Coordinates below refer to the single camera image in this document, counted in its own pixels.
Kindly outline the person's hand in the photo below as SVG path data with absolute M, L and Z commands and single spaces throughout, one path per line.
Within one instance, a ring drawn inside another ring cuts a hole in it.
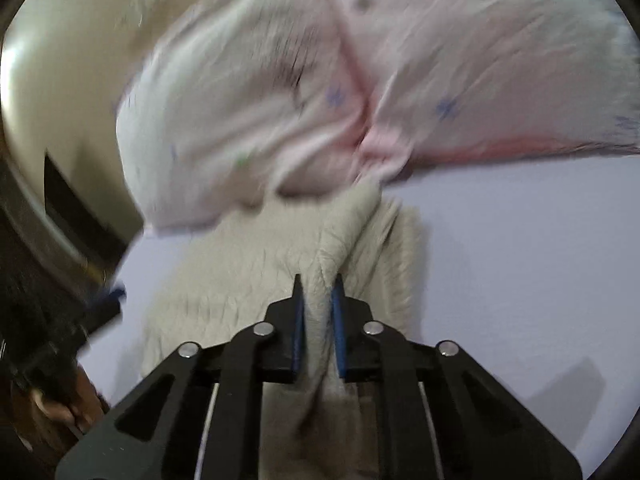
M 49 394 L 38 388 L 29 391 L 30 400 L 51 422 L 59 422 L 86 434 L 104 419 L 110 409 L 81 365 L 76 366 L 67 390 Z

